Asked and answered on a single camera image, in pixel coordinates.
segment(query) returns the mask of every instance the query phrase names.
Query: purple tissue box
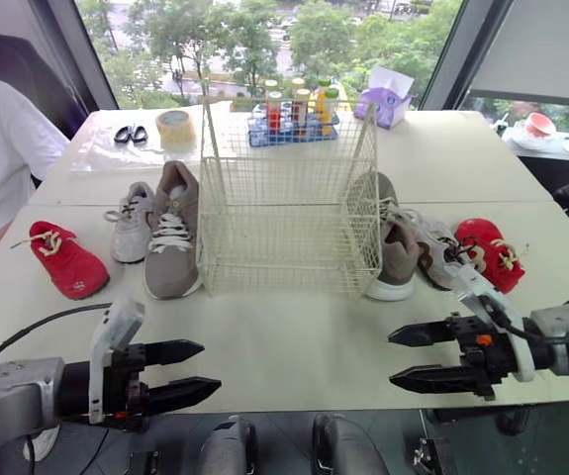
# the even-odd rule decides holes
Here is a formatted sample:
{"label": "purple tissue box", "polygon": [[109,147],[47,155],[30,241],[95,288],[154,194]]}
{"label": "purple tissue box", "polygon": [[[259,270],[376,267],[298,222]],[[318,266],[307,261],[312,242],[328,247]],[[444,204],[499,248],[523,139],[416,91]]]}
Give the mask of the purple tissue box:
{"label": "purple tissue box", "polygon": [[364,119],[368,104],[376,104],[376,124],[383,129],[392,129],[405,117],[410,108],[412,96],[399,97],[384,87],[374,87],[364,90],[354,106],[354,117]]}

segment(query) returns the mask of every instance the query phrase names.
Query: tape roll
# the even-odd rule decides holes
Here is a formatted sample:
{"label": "tape roll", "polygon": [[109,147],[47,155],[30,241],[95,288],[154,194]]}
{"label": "tape roll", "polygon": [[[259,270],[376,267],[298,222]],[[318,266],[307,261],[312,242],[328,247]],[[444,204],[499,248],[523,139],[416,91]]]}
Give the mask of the tape roll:
{"label": "tape roll", "polygon": [[194,140],[192,119],[185,111],[166,111],[156,118],[156,128],[163,148],[172,148]]}

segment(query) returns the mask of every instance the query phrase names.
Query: brown sneaker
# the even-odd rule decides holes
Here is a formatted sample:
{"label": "brown sneaker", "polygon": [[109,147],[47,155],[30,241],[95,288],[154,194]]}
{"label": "brown sneaker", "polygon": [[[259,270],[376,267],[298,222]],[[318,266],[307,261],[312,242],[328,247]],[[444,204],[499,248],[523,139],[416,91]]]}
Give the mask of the brown sneaker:
{"label": "brown sneaker", "polygon": [[145,285],[161,300],[185,297],[201,285],[196,269],[198,182],[181,161],[168,161],[154,197]]}

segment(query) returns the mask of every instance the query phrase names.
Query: pink cup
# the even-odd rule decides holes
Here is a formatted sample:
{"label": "pink cup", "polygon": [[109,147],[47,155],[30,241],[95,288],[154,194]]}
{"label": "pink cup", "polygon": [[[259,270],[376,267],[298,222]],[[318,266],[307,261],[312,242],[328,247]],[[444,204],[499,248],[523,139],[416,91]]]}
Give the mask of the pink cup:
{"label": "pink cup", "polygon": [[531,113],[525,120],[525,131],[535,137],[548,137],[557,132],[550,119],[543,114]]}

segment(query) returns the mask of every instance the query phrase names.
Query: tissue box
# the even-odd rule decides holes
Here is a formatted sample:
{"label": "tissue box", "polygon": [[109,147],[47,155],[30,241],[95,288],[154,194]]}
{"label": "tissue box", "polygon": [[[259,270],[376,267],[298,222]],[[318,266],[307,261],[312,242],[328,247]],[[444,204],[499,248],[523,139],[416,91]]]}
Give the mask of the tissue box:
{"label": "tissue box", "polygon": [[376,104],[376,123],[383,129],[395,127],[405,117],[405,112],[410,109],[412,96],[399,97],[394,92],[384,87],[366,89],[359,96],[359,101],[354,106],[354,117],[365,118],[368,103]]}
{"label": "tissue box", "polygon": [[400,72],[375,65],[370,71],[367,89],[354,106],[354,117],[363,119],[368,103],[376,104],[377,124],[383,129],[395,127],[405,117],[412,97],[409,92],[414,78]]}

